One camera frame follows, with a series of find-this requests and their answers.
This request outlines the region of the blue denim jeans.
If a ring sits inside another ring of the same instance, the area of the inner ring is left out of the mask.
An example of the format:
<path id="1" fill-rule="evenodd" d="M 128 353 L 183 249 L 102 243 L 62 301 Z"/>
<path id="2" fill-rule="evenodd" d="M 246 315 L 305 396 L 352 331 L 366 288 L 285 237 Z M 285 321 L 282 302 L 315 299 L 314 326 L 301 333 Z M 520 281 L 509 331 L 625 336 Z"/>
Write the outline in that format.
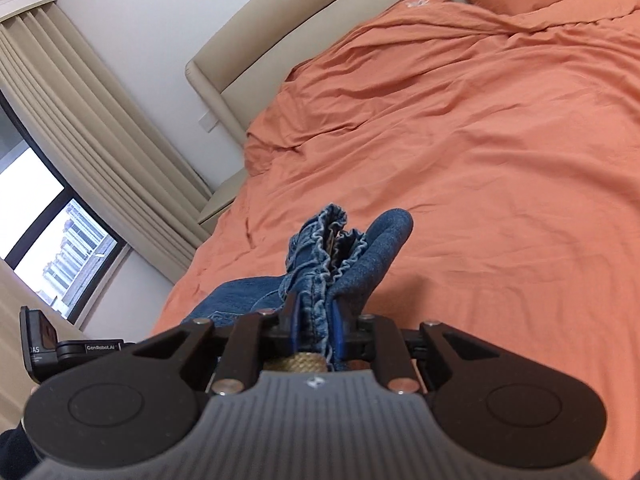
<path id="1" fill-rule="evenodd" d="M 361 314 L 413 229 L 411 214 L 399 208 L 383 212 L 364 232 L 346 230 L 346 223 L 343 208 L 325 206 L 290 238 L 285 274 L 221 284 L 183 321 L 209 318 L 217 327 L 231 326 L 252 312 L 280 310 L 293 296 L 294 346 L 340 370 L 347 319 Z"/>

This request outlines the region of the beige pleated curtain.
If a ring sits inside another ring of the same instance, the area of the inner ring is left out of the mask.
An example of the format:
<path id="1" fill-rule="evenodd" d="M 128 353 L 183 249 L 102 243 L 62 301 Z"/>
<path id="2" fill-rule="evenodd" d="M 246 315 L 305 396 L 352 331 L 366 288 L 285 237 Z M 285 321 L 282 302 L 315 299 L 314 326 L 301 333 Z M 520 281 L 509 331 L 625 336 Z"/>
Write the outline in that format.
<path id="1" fill-rule="evenodd" d="M 208 237 L 212 192 L 66 14 L 46 3 L 1 23 L 1 89 L 62 177 L 176 282 Z"/>

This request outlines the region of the orange duvet cover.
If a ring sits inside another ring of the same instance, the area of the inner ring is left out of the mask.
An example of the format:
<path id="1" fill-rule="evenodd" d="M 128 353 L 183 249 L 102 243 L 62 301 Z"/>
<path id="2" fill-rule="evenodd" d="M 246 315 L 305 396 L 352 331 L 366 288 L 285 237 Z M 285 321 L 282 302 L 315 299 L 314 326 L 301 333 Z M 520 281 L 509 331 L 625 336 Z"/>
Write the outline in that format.
<path id="1" fill-rule="evenodd" d="M 639 0 L 395 4 L 292 70 L 244 157 L 157 330 L 222 283 L 282 274 L 327 204 L 357 229 L 402 208 L 413 232 L 368 311 L 583 380 L 608 410 L 597 466 L 638 471 Z"/>

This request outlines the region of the beige upholstered headboard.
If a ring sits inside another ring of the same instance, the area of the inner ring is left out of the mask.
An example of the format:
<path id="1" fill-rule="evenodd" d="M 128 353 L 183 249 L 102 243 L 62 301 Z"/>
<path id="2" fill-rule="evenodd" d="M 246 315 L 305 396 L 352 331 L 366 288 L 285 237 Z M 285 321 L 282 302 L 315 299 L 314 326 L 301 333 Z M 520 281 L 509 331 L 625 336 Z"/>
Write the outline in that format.
<path id="1" fill-rule="evenodd" d="M 243 145 L 294 66 L 398 1 L 250 0 L 186 64 L 186 79 Z"/>

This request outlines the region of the window with dark frame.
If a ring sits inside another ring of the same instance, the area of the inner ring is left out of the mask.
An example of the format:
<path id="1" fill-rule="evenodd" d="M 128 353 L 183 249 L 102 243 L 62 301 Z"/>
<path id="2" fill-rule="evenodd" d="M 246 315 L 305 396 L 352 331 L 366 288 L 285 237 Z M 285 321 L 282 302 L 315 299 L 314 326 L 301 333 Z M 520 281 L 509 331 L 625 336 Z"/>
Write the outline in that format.
<path id="1" fill-rule="evenodd" d="M 125 247 L 1 99 L 1 259 L 75 323 Z"/>

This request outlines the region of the white wall switch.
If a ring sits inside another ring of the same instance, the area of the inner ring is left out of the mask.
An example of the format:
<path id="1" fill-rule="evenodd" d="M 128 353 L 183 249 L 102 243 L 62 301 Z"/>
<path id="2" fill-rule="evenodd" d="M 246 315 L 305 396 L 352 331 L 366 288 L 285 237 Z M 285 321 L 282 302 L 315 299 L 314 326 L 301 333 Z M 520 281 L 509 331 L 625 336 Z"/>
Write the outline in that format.
<path id="1" fill-rule="evenodd" d="M 215 128 L 216 125 L 219 124 L 219 120 L 218 118 L 209 110 L 208 112 L 204 113 L 200 119 L 198 120 L 198 124 L 201 126 L 201 128 L 207 132 L 210 133 L 212 132 Z"/>

